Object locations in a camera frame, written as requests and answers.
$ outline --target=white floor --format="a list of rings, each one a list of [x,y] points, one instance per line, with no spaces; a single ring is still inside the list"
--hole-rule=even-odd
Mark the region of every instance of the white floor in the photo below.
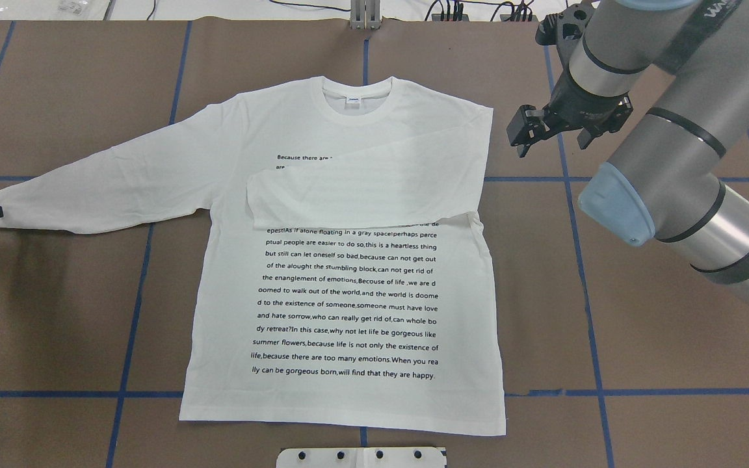
[[[294,3],[317,3],[348,8],[350,0],[290,0]],[[268,0],[114,0],[108,19],[145,20],[157,3],[154,20],[191,20],[206,16],[227,19],[324,19],[348,18],[347,12],[304,6],[277,5]],[[432,0],[381,0],[380,13],[385,18],[422,21]],[[441,0],[443,5],[449,0]],[[102,19],[108,0],[0,0],[0,19]],[[533,0],[530,8],[538,18],[565,9],[565,0]],[[466,3],[464,13],[470,21],[488,21],[495,6]],[[435,6],[433,12],[439,12]],[[508,14],[509,6],[499,13]]]

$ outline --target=crew neckline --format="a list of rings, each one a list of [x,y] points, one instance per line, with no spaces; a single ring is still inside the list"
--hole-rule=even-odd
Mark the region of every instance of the crew neckline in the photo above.
[[[311,96],[314,98],[314,104],[330,121],[343,125],[366,125],[376,122],[392,112],[395,104],[399,101],[401,94],[401,80],[395,77],[388,77],[382,82],[373,83],[365,86],[349,86],[329,80],[326,77],[314,77],[311,80]],[[362,115],[346,115],[337,112],[325,100],[324,93],[331,93],[339,96],[353,95],[354,97],[371,98],[375,96],[384,96],[386,98],[377,109]]]

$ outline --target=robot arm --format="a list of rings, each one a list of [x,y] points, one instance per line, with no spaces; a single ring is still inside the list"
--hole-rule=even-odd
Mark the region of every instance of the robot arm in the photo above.
[[[630,245],[667,243],[749,303],[749,201],[710,173],[749,128],[749,0],[603,0],[596,14],[575,5],[551,23],[537,39],[553,33],[564,71],[547,106],[520,107],[511,144],[523,156],[579,128],[585,148],[619,130],[632,109],[627,92],[647,66],[674,74],[580,207]]]

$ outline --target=light blue joint cap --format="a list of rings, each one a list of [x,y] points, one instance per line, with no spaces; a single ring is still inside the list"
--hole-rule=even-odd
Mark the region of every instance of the light blue joint cap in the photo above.
[[[692,5],[698,0],[616,0],[626,8],[643,10],[645,12],[663,12],[677,10]]]
[[[640,195],[608,162],[600,165],[600,170],[580,194],[579,201],[586,215],[630,246],[642,246],[655,236],[655,224]]]

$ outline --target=shirt sleeve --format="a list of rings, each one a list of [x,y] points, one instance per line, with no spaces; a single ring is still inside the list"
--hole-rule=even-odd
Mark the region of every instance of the shirt sleeve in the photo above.
[[[254,228],[386,228],[478,210],[493,110],[460,127],[250,176]]]
[[[233,97],[0,190],[0,228],[116,231],[210,208],[237,164],[244,103]]]

